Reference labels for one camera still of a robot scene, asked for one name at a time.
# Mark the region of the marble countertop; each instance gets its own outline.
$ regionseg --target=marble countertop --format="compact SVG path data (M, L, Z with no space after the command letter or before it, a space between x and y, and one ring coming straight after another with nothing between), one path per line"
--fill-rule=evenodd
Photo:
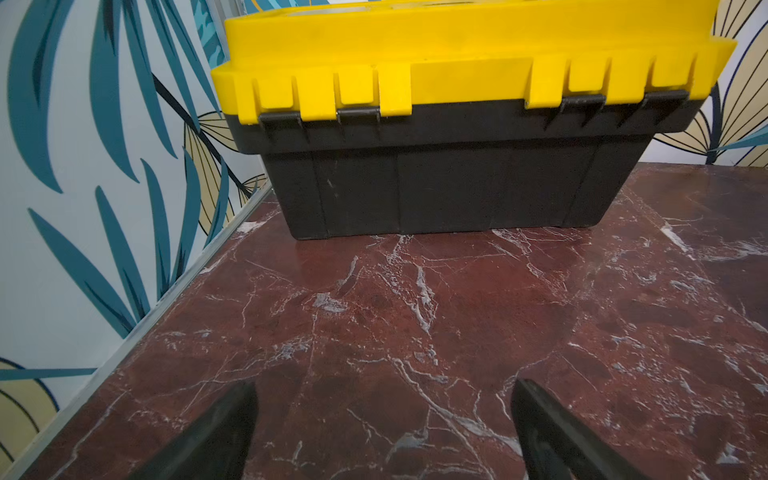
M653 478L768 476L766 194L641 164L588 229L303 242L270 196L24 478L123 478L245 379L245 479L522 479L519 376Z

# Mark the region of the leaf-patterned wallpaper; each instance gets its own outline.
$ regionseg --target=leaf-patterned wallpaper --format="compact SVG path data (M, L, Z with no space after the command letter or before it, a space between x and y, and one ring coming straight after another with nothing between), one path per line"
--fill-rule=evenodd
M204 0L0 2L0 38L2 476L266 176Z
M768 4L721 0L712 34L739 42L688 129L659 134L642 161L768 165Z

